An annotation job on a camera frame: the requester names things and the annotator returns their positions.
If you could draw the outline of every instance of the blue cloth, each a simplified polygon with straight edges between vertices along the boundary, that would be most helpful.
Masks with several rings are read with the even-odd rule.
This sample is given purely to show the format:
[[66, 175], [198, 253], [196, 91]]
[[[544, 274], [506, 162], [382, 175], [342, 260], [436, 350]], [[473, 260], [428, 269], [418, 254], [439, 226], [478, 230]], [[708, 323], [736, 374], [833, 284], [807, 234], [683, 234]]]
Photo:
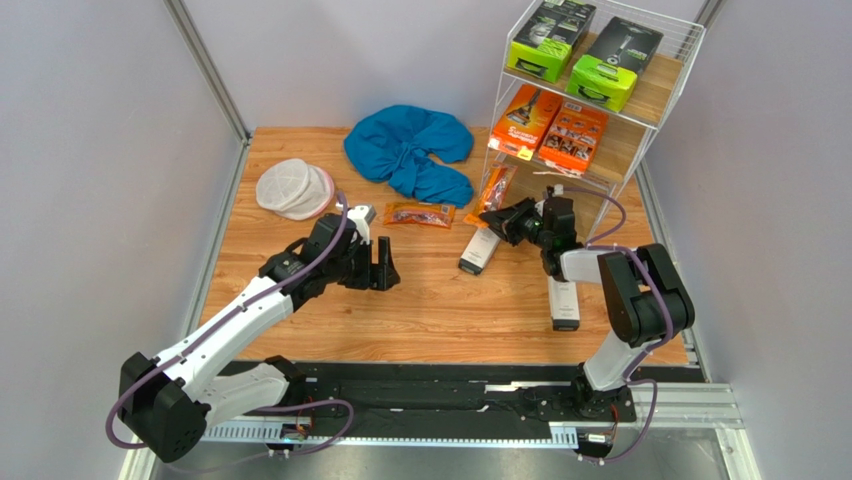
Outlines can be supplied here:
[[380, 110], [361, 120], [343, 140], [349, 161], [372, 182], [388, 185], [421, 202], [464, 207], [473, 198], [470, 180], [438, 165], [464, 160], [473, 135], [452, 115], [406, 105]]

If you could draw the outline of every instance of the orange box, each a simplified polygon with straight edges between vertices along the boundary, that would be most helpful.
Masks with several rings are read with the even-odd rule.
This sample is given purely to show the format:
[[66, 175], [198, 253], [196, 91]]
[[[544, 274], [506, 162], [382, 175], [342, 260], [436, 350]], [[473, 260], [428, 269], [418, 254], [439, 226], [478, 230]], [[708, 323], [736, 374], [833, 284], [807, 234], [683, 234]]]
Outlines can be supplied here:
[[538, 151], [539, 159], [585, 172], [595, 158], [609, 116], [566, 100]]
[[491, 130], [488, 146], [523, 160], [532, 160], [561, 104], [560, 95], [532, 85], [521, 86]]

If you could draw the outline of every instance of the white wire rack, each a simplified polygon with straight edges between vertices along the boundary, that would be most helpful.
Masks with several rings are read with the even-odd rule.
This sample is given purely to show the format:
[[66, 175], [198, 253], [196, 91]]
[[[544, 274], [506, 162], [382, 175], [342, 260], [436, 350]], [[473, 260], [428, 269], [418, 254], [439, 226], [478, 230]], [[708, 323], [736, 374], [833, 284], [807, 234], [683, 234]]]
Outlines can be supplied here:
[[[644, 132], [639, 133], [641, 140], [635, 142], [635, 152], [632, 158], [625, 161], [619, 161], [616, 164], [617, 172], [609, 169], [609, 175], [599, 174], [598, 170], [592, 169], [585, 174], [580, 175], [575, 179], [565, 178], [553, 180], [553, 183], [574, 184], [578, 186], [591, 186], [601, 189], [611, 196], [617, 197], [621, 194], [627, 181], [632, 177], [633, 173], [639, 166], [639, 162], [644, 158], [651, 143], [656, 138], [660, 128], [662, 128], [669, 114], [674, 108], [677, 101], [683, 93], [683, 88], [686, 81], [689, 79], [689, 74], [692, 71], [692, 66], [695, 63], [695, 58], [700, 49], [701, 43], [704, 40], [705, 29], [703, 26], [696, 23], [687, 22], [677, 18], [660, 15], [641, 8], [632, 7], [620, 2], [611, 0], [595, 0], [586, 2], [597, 7], [595, 16], [589, 28], [589, 35], [582, 42], [577, 51], [572, 55], [572, 61], [565, 69], [565, 72], [556, 83], [546, 82], [539, 78], [525, 74], [523, 72], [508, 68], [509, 46], [515, 35], [526, 24], [538, 7], [546, 0], [534, 0], [530, 3], [523, 15], [518, 19], [517, 23], [509, 31], [506, 36], [506, 48], [504, 50], [503, 63], [501, 64], [500, 81], [497, 88], [497, 99], [494, 104], [494, 113], [491, 126], [497, 123], [499, 116], [502, 115], [504, 109], [517, 92], [520, 85], [527, 83], [532, 84], [543, 90], [548, 90], [563, 97], [570, 98], [572, 101], [587, 105], [589, 107], [599, 109], [610, 115], [610, 127], [608, 134], [614, 135], [616, 129], [612, 128], [613, 122], [624, 122], [633, 125], [634, 131], [636, 128], [644, 129]], [[639, 82], [634, 90], [633, 95], [627, 102], [627, 105], [621, 112], [611, 112], [595, 105], [581, 97], [575, 97], [565, 92], [568, 84], [568, 79], [571, 75], [573, 63], [579, 59], [583, 52], [588, 48], [597, 34], [609, 23], [613, 17], [623, 18], [646, 27], [650, 27], [663, 34], [663, 39], [660, 42], [654, 58], [651, 60], [648, 68], [640, 77]], [[603, 144], [607, 142], [607, 136], [604, 136]], [[486, 153], [486, 165], [489, 160], [504, 161], [507, 156], [504, 153], [491, 151]], [[543, 171], [550, 170], [547, 165], [542, 162], [537, 162], [535, 159], [531, 164]], [[539, 179], [518, 178], [513, 182], [517, 184], [538, 184]], [[601, 220], [603, 220], [609, 208], [608, 202], [602, 202], [599, 205], [599, 210], [595, 214], [595, 221], [589, 232], [578, 233], [581, 236], [590, 236], [597, 229]]]

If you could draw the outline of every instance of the white mesh lid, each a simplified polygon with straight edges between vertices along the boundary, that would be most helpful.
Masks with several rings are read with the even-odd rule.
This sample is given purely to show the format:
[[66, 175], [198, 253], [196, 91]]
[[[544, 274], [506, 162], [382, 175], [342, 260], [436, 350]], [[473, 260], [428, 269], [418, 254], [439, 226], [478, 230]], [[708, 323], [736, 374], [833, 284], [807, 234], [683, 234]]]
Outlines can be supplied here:
[[257, 204], [267, 210], [283, 212], [308, 188], [310, 172], [301, 158], [292, 158], [263, 172], [257, 181]]

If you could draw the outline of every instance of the knotted blue cloth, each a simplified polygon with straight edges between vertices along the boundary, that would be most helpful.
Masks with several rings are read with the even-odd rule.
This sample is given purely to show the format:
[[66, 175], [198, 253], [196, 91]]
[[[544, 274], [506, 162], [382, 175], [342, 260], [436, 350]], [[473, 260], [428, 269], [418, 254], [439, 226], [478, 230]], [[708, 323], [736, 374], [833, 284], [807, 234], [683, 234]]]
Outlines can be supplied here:
[[349, 161], [372, 182], [388, 182], [394, 190], [421, 202], [464, 207], [473, 198], [470, 180], [438, 165], [464, 160], [473, 135], [452, 115], [395, 105], [361, 120], [343, 140]]

